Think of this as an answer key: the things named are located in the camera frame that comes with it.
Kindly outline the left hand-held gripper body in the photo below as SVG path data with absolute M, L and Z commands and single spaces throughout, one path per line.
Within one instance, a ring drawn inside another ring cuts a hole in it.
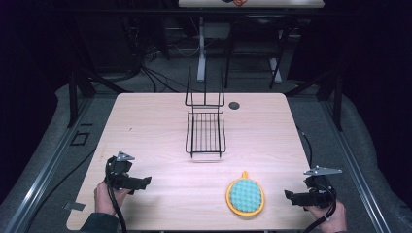
M 134 189 L 133 180 L 128 176 L 134 157 L 119 151 L 107 160 L 105 167 L 105 183 L 114 189 Z

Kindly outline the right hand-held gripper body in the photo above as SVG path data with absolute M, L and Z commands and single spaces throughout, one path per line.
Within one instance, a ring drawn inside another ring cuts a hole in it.
M 304 182 L 309 194 L 307 206 L 316 206 L 321 209 L 329 207 L 336 199 L 336 191 L 327 176 L 341 173 L 341 169 L 326 168 L 319 165 L 306 171 L 307 178 Z

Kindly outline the yellow plate with blue sponge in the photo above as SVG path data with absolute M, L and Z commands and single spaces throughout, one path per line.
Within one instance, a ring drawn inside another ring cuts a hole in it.
M 256 216 L 265 204 L 264 191 L 258 182 L 249 178 L 247 171 L 243 171 L 241 177 L 228 186 L 225 202 L 239 216 Z

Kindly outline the black wire rack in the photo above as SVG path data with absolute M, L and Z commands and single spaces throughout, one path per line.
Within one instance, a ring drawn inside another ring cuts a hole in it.
M 198 83 L 189 69 L 185 93 L 187 113 L 186 153 L 191 159 L 216 155 L 221 159 L 226 150 L 222 81 L 218 90 L 208 89 L 206 81 Z

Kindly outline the person's right hand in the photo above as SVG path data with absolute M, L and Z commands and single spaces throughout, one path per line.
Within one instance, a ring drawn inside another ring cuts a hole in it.
M 333 213 L 330 214 L 327 209 L 320 209 L 316 206 L 307 206 L 306 210 L 316 220 L 315 227 L 319 228 L 323 233 L 344 233 L 348 230 L 346 220 L 346 208 L 337 201 L 332 207 Z

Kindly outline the person's left hand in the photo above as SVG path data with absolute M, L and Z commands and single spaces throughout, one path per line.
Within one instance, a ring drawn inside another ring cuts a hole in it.
M 130 189 L 125 188 L 120 190 L 114 190 L 115 199 L 119 207 L 121 207 L 125 197 L 129 192 Z M 97 213 L 103 213 L 110 216 L 115 216 L 117 214 L 113 206 L 112 200 L 109 196 L 108 186 L 104 182 L 99 183 L 97 187 L 94 189 L 94 210 Z

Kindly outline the grey tape piece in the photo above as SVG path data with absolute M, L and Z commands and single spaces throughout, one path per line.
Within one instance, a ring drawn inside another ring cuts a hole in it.
M 78 202 L 66 202 L 63 205 L 63 208 L 68 211 L 82 211 L 85 208 L 85 204 L 78 203 Z

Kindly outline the white desk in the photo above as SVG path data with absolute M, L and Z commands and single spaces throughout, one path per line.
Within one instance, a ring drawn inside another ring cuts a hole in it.
M 178 0 L 179 7 L 186 10 L 257 10 L 257 9 L 320 9 L 324 6 L 324 0 L 248 0 L 239 7 L 233 3 L 225 3 L 222 0 Z M 197 68 L 197 80 L 205 81 L 206 51 L 204 17 L 199 17 L 199 61 Z

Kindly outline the black chair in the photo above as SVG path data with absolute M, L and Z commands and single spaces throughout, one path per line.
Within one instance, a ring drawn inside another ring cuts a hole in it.
M 294 26 L 294 19 L 279 15 L 247 15 L 230 24 L 224 86 L 231 73 L 269 72 L 269 87 L 276 83 L 285 46 Z

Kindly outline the aluminium rail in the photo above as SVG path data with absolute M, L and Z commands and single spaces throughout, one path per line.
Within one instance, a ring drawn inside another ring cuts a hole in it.
M 356 187 L 357 193 L 362 201 L 362 204 L 371 220 L 371 223 L 376 233 L 393 233 L 387 223 L 381 208 L 379 207 L 375 195 L 368 185 L 365 176 L 361 170 L 359 163 L 355 158 L 355 154 L 342 130 L 339 130 L 335 125 L 332 116 L 332 108 L 328 102 L 320 102 L 321 109 L 326 116 L 326 121 L 332 128 L 332 132 L 337 139 L 340 148 L 343 151 L 343 160 L 345 161 L 347 171 L 351 176 Z
M 0 205 L 0 233 L 72 233 L 66 226 L 99 136 L 96 99 L 86 99 L 72 126 L 59 108 L 22 177 Z

